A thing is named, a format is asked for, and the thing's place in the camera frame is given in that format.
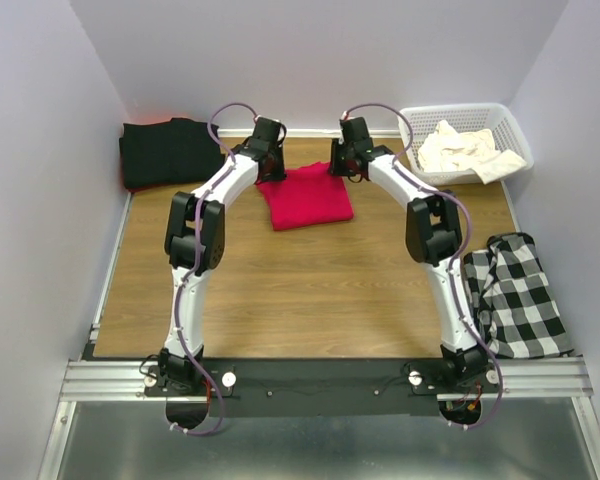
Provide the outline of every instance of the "folded red cloth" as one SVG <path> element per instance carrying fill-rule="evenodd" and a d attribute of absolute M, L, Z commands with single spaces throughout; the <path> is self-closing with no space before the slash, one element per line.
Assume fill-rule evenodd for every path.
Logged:
<path fill-rule="evenodd" d="M 282 182 L 258 184 L 271 210 L 273 229 L 289 230 L 353 218 L 342 177 L 329 175 L 328 163 L 287 170 Z"/>

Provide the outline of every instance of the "wooden surface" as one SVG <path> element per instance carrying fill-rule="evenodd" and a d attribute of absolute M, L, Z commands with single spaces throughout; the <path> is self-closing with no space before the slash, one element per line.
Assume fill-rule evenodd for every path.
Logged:
<path fill-rule="evenodd" d="M 399 139 L 382 143 L 402 148 Z M 329 152 L 328 139 L 285 142 L 287 168 L 328 161 Z M 406 251 L 404 211 L 376 185 L 345 184 L 355 212 L 345 223 L 273 232 L 255 187 L 233 204 L 225 255 L 207 295 L 205 355 L 439 355 L 439 321 L 424 271 Z M 162 347 L 173 294 L 163 251 L 167 216 L 173 194 L 194 187 L 134 196 L 96 356 L 140 357 Z M 499 183 L 453 190 L 473 218 L 470 249 L 514 230 Z"/>

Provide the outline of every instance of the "plastic laundry basket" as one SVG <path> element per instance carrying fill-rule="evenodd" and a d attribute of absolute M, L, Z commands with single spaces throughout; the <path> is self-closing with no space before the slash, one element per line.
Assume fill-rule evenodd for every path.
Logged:
<path fill-rule="evenodd" d="M 418 149 L 440 120 L 447 120 L 458 132 L 472 132 L 489 128 L 493 132 L 496 148 L 511 149 L 527 161 L 525 170 L 533 167 L 529 144 L 511 112 L 499 103 L 465 103 L 461 105 L 439 105 L 433 107 L 404 108 L 400 112 L 413 127 L 413 145 L 407 151 L 411 171 L 429 185 L 457 183 L 481 183 L 473 170 L 460 172 L 424 172 L 418 163 Z M 409 140 L 409 131 L 399 121 L 400 136 L 404 144 Z"/>

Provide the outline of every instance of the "black cloth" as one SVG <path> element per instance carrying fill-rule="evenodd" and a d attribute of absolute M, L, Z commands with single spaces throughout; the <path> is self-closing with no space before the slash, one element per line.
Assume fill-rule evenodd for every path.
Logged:
<path fill-rule="evenodd" d="M 217 125 L 212 129 L 217 135 Z M 189 118 L 172 118 L 153 125 L 125 123 L 120 155 L 123 183 L 131 191 L 206 181 L 224 163 L 207 124 Z"/>
<path fill-rule="evenodd" d="M 549 290 L 536 245 L 526 233 L 491 237 L 464 257 L 476 327 L 505 358 L 543 358 L 573 350 Z"/>

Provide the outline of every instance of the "plaid cloth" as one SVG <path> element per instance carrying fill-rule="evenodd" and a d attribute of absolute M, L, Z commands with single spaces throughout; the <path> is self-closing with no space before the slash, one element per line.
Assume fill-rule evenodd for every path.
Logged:
<path fill-rule="evenodd" d="M 573 350 L 547 277 L 526 233 L 491 237 L 464 257 L 476 327 L 503 358 L 556 357 Z"/>

